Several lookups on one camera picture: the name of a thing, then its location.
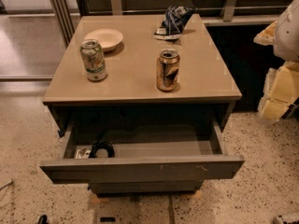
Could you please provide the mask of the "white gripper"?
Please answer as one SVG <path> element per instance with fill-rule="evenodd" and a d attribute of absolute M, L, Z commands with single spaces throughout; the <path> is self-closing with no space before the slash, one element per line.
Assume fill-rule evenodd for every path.
<path fill-rule="evenodd" d="M 253 42 L 268 46 L 274 43 L 277 21 L 273 21 Z M 289 118 L 298 108 L 299 63 L 285 62 L 279 69 L 270 68 L 263 85 L 263 97 L 258 105 L 258 113 L 263 122 L 278 122 Z"/>

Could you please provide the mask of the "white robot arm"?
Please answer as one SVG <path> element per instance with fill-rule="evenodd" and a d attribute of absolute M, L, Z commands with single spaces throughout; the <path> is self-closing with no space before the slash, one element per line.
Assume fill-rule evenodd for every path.
<path fill-rule="evenodd" d="M 258 105 L 261 123 L 270 125 L 286 119 L 298 108 L 299 99 L 299 0 L 293 0 L 277 21 L 258 33 L 256 44 L 273 46 L 274 54 L 284 61 L 270 68 Z"/>

